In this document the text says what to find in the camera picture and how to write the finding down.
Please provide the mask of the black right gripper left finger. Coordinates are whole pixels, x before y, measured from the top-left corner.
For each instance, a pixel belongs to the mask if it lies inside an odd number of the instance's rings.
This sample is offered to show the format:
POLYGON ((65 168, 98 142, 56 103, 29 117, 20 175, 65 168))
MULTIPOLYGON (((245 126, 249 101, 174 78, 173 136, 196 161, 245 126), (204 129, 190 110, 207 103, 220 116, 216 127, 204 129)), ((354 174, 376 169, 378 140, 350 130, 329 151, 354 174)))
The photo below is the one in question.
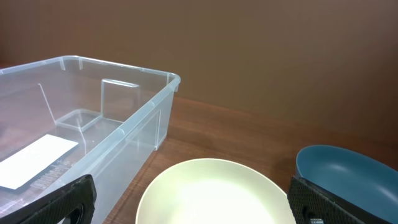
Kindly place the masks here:
POLYGON ((83 175, 1 218, 1 224, 90 224, 97 198, 92 175, 83 175))

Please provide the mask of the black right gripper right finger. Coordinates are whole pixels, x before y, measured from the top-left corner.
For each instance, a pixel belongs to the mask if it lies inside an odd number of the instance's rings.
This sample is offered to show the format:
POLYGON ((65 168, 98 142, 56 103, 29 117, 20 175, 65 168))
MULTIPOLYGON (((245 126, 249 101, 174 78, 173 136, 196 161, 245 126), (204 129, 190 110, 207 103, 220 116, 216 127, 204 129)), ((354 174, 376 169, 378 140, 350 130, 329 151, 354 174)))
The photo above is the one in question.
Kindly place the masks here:
POLYGON ((291 178, 287 199, 297 224, 389 224, 302 177, 291 178))

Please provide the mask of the cream plate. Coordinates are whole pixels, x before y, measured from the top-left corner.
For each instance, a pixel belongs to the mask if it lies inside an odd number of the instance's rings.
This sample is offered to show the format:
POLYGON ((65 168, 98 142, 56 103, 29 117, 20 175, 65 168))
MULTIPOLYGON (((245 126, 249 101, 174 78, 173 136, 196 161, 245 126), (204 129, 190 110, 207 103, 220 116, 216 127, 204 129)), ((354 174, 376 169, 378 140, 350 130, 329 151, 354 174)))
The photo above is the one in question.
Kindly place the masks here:
POLYGON ((286 193, 237 162, 192 159, 160 173, 139 202, 137 224, 295 223, 286 193))

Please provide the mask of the clear plastic storage container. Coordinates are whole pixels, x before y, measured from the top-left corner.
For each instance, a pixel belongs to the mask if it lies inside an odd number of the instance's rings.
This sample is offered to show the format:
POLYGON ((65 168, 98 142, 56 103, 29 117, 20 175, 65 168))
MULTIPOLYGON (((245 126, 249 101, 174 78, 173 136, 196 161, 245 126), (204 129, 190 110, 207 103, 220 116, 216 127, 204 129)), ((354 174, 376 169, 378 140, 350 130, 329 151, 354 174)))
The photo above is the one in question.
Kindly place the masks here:
POLYGON ((150 154, 164 141, 177 74, 66 55, 1 70, 1 159, 46 135, 74 147, 13 188, 1 187, 6 216, 89 174, 102 223, 150 154))

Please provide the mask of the blue plate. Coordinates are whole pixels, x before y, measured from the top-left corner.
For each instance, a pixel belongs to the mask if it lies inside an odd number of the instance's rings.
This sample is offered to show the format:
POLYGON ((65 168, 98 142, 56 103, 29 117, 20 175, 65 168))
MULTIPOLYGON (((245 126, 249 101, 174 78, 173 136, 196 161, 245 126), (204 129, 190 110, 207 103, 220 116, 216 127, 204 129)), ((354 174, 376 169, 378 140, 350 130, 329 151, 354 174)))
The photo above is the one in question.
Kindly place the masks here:
POLYGON ((342 147, 312 145, 298 152, 296 175, 397 223, 397 171, 377 160, 342 147))

